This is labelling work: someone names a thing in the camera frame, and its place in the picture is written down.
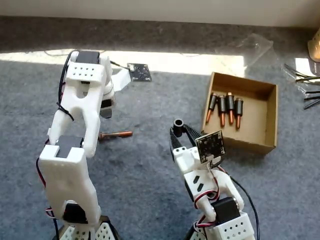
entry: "copper cylinder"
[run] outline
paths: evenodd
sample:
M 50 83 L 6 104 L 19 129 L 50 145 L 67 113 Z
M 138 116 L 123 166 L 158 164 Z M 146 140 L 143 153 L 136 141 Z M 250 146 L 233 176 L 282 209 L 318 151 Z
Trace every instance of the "copper cylinder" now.
M 240 129 L 240 123 L 241 123 L 241 116 L 238 115 L 236 116 L 236 125 L 235 125 L 236 129 Z
M 211 109 L 208 110 L 208 113 L 206 114 L 206 119 L 205 122 L 208 123 L 210 120 L 210 116 L 211 116 Z
M 102 141 L 107 138 L 127 138 L 133 135 L 132 131 L 120 131 L 120 132 L 111 132 L 111 133 L 103 133 L 100 132 L 98 136 L 98 141 Z
M 225 113 L 224 112 L 221 112 L 220 113 L 220 125 L 221 127 L 224 127 L 225 126 Z
M 234 124 L 234 111 L 229 110 L 229 123 Z

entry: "clear plastic sheet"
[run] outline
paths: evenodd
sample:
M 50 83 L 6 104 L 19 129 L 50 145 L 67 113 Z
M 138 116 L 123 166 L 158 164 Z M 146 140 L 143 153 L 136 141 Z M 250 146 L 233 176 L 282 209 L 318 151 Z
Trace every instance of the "clear plastic sheet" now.
M 278 61 L 278 58 L 273 51 L 273 44 L 273 41 L 270 41 L 261 35 L 252 33 L 245 39 L 240 41 L 236 40 L 217 48 L 215 50 L 215 54 L 228 54 L 241 57 L 243 61 L 241 65 L 233 64 L 232 62 L 228 61 L 222 61 L 222 64 L 228 68 L 228 72 L 231 75 L 244 77 L 244 72 L 253 66 L 267 52 L 271 52 L 272 54 L 269 54 L 267 57 L 264 56 L 264 61 L 272 64 Z

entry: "cardboard box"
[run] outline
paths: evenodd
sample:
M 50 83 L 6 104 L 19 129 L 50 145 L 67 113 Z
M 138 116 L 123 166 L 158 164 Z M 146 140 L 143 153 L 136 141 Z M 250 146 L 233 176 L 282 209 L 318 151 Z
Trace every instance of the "cardboard box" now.
M 241 126 L 229 124 L 225 115 L 225 126 L 221 128 L 218 105 L 206 123 L 210 94 L 226 95 L 232 92 L 234 99 L 243 100 Z M 202 132 L 209 134 L 222 130 L 225 145 L 239 147 L 251 152 L 267 154 L 277 146 L 278 131 L 278 86 L 213 72 L 204 106 Z

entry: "circuit board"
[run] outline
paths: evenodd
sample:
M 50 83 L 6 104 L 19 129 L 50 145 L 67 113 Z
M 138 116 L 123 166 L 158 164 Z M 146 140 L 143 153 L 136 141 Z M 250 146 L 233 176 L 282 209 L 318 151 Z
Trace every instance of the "circuit board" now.
M 195 140 L 201 163 L 206 163 L 226 153 L 222 131 L 201 136 Z
M 147 64 L 128 63 L 130 78 L 133 82 L 151 82 L 151 74 Z

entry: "gray carpet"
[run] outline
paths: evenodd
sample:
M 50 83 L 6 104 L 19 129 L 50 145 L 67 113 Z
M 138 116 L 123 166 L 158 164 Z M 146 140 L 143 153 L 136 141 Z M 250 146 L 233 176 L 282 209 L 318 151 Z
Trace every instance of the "gray carpet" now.
M 250 193 L 261 239 L 319 238 L 319 106 L 303 110 L 302 95 L 278 63 L 306 58 L 313 30 L 235 25 L 0 18 L 0 52 L 48 49 L 232 54 L 228 43 L 257 33 L 274 41 L 278 59 L 262 57 L 246 75 L 279 85 L 278 147 L 266 156 L 227 149 L 223 166 Z M 0 61 L 0 239 L 51 239 L 53 222 L 35 161 L 57 109 L 61 65 Z M 200 129 L 209 81 L 205 75 L 152 72 L 116 95 L 104 132 L 131 138 L 99 144 L 88 169 L 104 215 L 124 240 L 180 240 L 199 212 L 174 165 L 168 142 L 173 120 Z M 81 135 L 74 124 L 69 134 Z M 254 216 L 245 195 L 245 210 Z

